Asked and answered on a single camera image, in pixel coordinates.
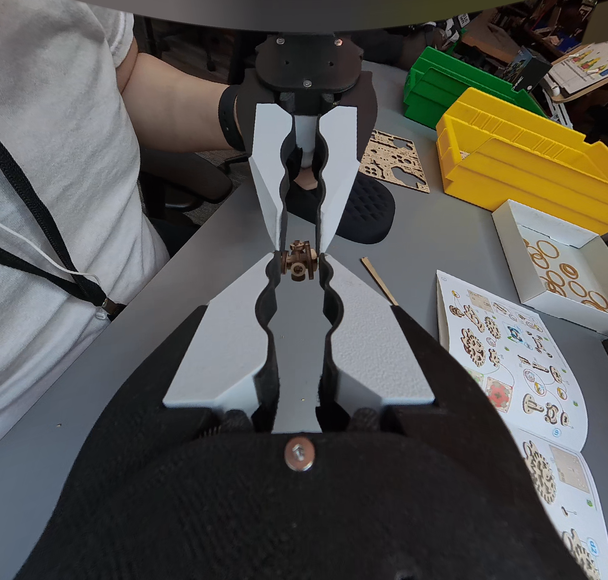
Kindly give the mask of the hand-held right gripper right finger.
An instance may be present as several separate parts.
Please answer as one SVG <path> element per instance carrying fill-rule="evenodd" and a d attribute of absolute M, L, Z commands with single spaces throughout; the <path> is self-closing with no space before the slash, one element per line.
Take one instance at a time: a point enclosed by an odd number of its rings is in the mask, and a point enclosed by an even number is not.
<path fill-rule="evenodd" d="M 391 304 L 328 254 L 319 260 L 325 338 L 319 399 L 346 413 L 429 404 L 435 396 Z"/>

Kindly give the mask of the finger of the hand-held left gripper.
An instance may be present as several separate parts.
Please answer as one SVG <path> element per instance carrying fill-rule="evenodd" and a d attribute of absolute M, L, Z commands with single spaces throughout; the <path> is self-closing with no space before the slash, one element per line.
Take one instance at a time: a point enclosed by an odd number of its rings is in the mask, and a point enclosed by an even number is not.
<path fill-rule="evenodd" d="M 249 165 L 263 219 L 277 251 L 285 248 L 285 195 L 289 187 L 286 160 L 295 148 L 291 114 L 277 104 L 257 104 Z"/>
<path fill-rule="evenodd" d="M 355 106 L 337 106 L 318 121 L 320 141 L 325 150 L 325 161 L 320 169 L 323 197 L 316 226 L 319 254 L 327 251 L 336 234 L 359 170 L 357 113 Z"/>

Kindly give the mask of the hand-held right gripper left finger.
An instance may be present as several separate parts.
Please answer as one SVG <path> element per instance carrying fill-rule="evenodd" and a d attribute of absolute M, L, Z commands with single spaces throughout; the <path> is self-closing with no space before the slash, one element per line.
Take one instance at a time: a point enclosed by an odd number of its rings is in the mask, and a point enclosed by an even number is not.
<path fill-rule="evenodd" d="M 280 383 L 268 326 L 280 276 L 280 253 L 269 253 L 209 302 L 164 396 L 166 407 L 241 410 L 256 430 L 272 430 Z"/>

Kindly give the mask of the small wooden hub assembly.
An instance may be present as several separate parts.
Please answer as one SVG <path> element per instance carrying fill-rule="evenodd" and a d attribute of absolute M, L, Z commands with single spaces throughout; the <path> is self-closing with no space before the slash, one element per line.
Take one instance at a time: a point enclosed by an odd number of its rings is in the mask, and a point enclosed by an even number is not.
<path fill-rule="evenodd" d="M 281 274 L 290 274 L 294 281 L 313 280 L 317 268 L 318 255 L 308 240 L 295 240 L 281 254 Z"/>

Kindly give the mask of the person's left forearm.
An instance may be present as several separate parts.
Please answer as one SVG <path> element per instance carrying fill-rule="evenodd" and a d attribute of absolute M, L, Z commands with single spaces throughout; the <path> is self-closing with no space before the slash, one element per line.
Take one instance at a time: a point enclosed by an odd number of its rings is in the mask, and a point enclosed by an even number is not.
<path fill-rule="evenodd" d="M 118 89 L 141 146 L 193 153 L 229 150 L 218 119 L 226 85 L 188 75 L 152 55 L 135 40 L 116 69 Z"/>

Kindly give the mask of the grey desk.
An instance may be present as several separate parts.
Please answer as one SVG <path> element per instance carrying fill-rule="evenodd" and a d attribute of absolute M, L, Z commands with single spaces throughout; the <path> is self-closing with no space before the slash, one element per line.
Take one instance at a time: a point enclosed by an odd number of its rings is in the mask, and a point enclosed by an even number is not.
<path fill-rule="evenodd" d="M 491 213 L 443 193 L 436 133 L 401 115 L 404 72 L 373 72 L 377 127 L 414 141 L 430 193 L 388 185 L 393 226 L 376 245 L 335 237 L 329 253 L 379 291 L 367 256 L 401 306 L 438 334 L 436 271 L 519 302 Z M 13 579 L 48 522 L 87 434 L 117 389 L 198 306 L 272 250 L 252 180 L 217 209 L 187 244 L 1 440 L 1 579 Z M 281 374 L 277 432 L 319 430 L 323 290 L 318 280 L 282 279 L 274 333 Z"/>

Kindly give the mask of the laser-cut wooden sheet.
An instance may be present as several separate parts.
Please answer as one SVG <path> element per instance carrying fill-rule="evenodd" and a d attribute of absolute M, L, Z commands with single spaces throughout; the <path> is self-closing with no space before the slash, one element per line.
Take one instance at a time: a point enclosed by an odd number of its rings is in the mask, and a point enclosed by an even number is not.
<path fill-rule="evenodd" d="M 395 175 L 395 170 L 414 177 L 414 185 L 400 180 Z M 430 193 L 414 141 L 379 129 L 374 129 L 371 133 L 359 172 L 406 189 Z"/>

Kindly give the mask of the tapered wooden stick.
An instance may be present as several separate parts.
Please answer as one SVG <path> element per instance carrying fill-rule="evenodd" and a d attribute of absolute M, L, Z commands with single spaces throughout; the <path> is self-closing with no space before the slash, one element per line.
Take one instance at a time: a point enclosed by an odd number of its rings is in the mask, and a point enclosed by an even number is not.
<path fill-rule="evenodd" d="M 384 283 L 384 280 L 382 280 L 382 278 L 379 276 L 379 274 L 376 271 L 376 269 L 374 268 L 374 266 L 371 264 L 371 261 L 370 261 L 369 257 L 361 257 L 360 261 L 361 261 L 361 264 L 365 267 L 365 269 L 369 273 L 369 275 L 371 276 L 371 278 L 374 280 L 374 282 L 376 283 L 376 285 L 383 292 L 383 294 L 385 295 L 385 297 L 387 298 L 387 300 L 393 306 L 399 306 L 399 302 L 391 294 L 390 290 L 388 289 L 388 287 Z"/>

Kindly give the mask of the black office chair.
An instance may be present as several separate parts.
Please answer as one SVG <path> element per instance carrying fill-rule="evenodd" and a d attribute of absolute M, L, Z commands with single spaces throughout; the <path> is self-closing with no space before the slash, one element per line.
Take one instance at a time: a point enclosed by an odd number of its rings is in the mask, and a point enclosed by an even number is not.
<path fill-rule="evenodd" d="M 186 212 L 204 202 L 218 204 L 233 190 L 218 167 L 194 153 L 140 150 L 139 186 L 143 207 L 170 257 L 198 229 Z"/>

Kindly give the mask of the green plastic bin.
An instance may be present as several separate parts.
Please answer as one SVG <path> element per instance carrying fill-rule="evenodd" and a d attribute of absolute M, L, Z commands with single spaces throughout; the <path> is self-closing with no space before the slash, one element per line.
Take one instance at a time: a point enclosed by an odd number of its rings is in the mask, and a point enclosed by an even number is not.
<path fill-rule="evenodd" d="M 422 52 L 408 73 L 404 115 L 435 129 L 445 111 L 469 87 L 545 117 L 542 108 L 525 90 L 515 91 L 509 82 L 431 46 Z"/>

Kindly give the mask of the instruction booklet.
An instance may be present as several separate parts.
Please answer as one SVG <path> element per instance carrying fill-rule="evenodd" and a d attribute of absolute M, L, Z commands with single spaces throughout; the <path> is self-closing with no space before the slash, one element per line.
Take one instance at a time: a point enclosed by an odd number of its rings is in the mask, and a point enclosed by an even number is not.
<path fill-rule="evenodd" d="M 441 344 L 498 411 L 536 493 L 589 579 L 607 579 L 607 530 L 582 456 L 588 434 L 580 386 L 534 312 L 437 271 Z"/>

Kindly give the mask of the white cardboard box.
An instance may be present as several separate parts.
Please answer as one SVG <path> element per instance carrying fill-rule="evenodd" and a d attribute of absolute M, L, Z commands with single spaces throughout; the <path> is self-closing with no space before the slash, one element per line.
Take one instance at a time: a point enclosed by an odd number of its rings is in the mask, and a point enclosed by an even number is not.
<path fill-rule="evenodd" d="M 510 199 L 492 218 L 521 302 L 607 335 L 604 240 Z"/>

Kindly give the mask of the small black cardboard box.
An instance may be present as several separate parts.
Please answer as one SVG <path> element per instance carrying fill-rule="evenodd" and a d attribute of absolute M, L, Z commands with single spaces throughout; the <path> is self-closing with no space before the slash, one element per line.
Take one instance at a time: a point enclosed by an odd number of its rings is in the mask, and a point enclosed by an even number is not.
<path fill-rule="evenodd" d="M 514 91 L 530 91 L 551 69 L 551 62 L 538 52 L 522 46 L 513 61 L 502 73 Z"/>

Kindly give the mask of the person's white t-shirt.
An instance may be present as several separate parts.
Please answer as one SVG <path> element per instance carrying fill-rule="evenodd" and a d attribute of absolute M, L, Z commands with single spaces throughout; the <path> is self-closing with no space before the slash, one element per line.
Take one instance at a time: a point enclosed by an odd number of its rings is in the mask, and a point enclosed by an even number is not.
<path fill-rule="evenodd" d="M 139 144 L 116 80 L 132 41 L 132 14 L 1 0 L 1 143 L 75 270 L 123 304 L 169 259 L 142 211 Z M 109 325 L 91 303 L 1 266 L 1 436 Z"/>

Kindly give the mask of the printed paper sheet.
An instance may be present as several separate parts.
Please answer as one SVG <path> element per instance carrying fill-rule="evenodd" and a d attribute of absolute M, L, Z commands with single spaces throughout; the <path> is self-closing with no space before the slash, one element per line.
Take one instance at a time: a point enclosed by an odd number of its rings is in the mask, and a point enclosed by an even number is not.
<path fill-rule="evenodd" d="M 559 89 L 555 103 L 580 98 L 607 83 L 607 41 L 579 47 L 555 61 L 548 72 Z"/>

